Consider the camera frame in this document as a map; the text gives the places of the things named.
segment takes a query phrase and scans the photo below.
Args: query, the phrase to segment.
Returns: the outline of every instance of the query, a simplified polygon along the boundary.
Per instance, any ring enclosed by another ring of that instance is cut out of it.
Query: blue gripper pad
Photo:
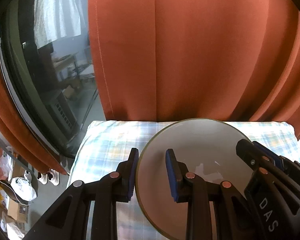
[[[280,170],[284,171],[283,166],[283,160],[280,158],[280,156],[276,155],[273,151],[269,150],[267,147],[263,146],[261,143],[258,143],[257,141],[252,142],[258,149],[264,152],[264,154],[269,158],[273,160],[274,166],[279,168]]]
[[[176,174],[175,174],[175,171],[173,168],[171,155],[169,153],[170,150],[172,150],[172,149],[168,149],[166,151],[166,168],[167,168],[167,173],[168,173],[171,195],[173,197],[173,200],[177,201],[178,197],[179,197],[178,189],[177,189],[178,183],[177,183]]]
[[[134,190],[134,179],[135,179],[135,174],[136,174],[136,166],[139,160],[139,151],[136,149],[134,158],[133,158],[133,163],[131,167],[131,172],[129,176],[129,182],[128,182],[128,199],[129,201],[131,200],[133,196],[133,190]]]

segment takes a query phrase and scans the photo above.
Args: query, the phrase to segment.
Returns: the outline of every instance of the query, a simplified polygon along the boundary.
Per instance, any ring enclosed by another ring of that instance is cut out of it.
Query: round plate
[[[165,152],[172,148],[179,162],[205,181],[230,181],[243,195],[252,170],[236,155],[241,139],[236,128],[211,119],[187,119],[167,126],[145,146],[136,173],[136,194],[143,214],[165,237],[186,238],[187,203],[170,193]]]

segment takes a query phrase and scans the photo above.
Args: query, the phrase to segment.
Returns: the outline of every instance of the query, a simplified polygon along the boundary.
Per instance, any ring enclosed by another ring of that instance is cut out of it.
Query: plate rim
[[[164,232],[163,230],[161,230],[149,217],[149,215],[147,214],[142,202],[141,202],[141,198],[140,198],[140,195],[139,195],[139,188],[138,188],[138,172],[139,172],[139,167],[140,167],[140,163],[141,163],[141,160],[142,160],[142,157],[144,155],[144,152],[146,150],[146,148],[148,147],[148,145],[152,142],[152,140],[154,138],[156,138],[161,132],[163,132],[164,130],[166,130],[167,128],[169,128],[170,126],[172,125],[175,125],[176,123],[181,123],[181,122],[184,122],[184,121],[189,121],[189,120],[211,120],[211,121],[217,121],[217,122],[221,122],[221,123],[224,123],[225,125],[228,125],[232,128],[234,128],[235,130],[237,130],[239,133],[241,133],[249,142],[251,142],[251,140],[243,133],[241,132],[239,129],[237,129],[236,127],[226,123],[226,122],[223,122],[223,121],[220,121],[220,120],[216,120],[216,119],[211,119],[211,118],[189,118],[189,119],[184,119],[184,120],[181,120],[181,121],[177,121],[177,122],[174,122],[172,124],[169,124],[168,126],[164,127],[163,129],[161,129],[159,132],[157,132],[154,136],[152,136],[152,138],[147,142],[146,146],[143,148],[140,156],[139,156],[139,160],[138,160],[138,163],[137,163],[137,167],[136,167],[136,175],[135,175],[135,188],[136,188],[136,197],[137,197],[137,201],[138,201],[138,205],[141,209],[141,212],[143,213],[143,215],[146,217],[146,219],[150,222],[150,224],[154,227],[155,230],[157,230],[161,235],[163,235],[164,237],[170,239],[170,240],[180,240],[178,238],[175,238],[171,235],[169,235],[167,232]]]

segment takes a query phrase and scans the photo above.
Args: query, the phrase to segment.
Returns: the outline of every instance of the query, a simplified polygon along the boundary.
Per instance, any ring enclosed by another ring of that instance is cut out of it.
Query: silver rivet
[[[260,167],[259,171],[263,174],[268,174],[268,171],[265,168]]]
[[[186,173],[186,177],[187,177],[188,179],[193,179],[193,178],[195,177],[195,174],[194,174],[193,172],[187,172],[187,173]]]
[[[110,177],[112,177],[112,178],[117,178],[117,177],[119,177],[119,172],[117,172],[117,171],[114,171],[114,172],[112,172],[112,173],[110,173]]]
[[[74,183],[73,183],[73,186],[74,187],[80,187],[82,185],[82,181],[81,180],[76,180]]]
[[[232,186],[232,184],[230,182],[228,182],[228,181],[224,181],[222,183],[222,186],[225,187],[225,188],[230,188]]]

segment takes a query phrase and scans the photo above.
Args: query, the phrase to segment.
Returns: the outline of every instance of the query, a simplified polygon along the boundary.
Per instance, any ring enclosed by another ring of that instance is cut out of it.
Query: shoe
[[[31,174],[30,174],[29,171],[25,171],[25,174],[23,175],[23,177],[24,177],[27,181],[31,182],[32,177],[31,177]]]
[[[50,170],[47,172],[49,181],[55,186],[59,185],[59,172]]]
[[[48,176],[47,174],[41,174],[40,172],[38,172],[38,177],[37,179],[42,183],[42,184],[47,184],[48,182]]]

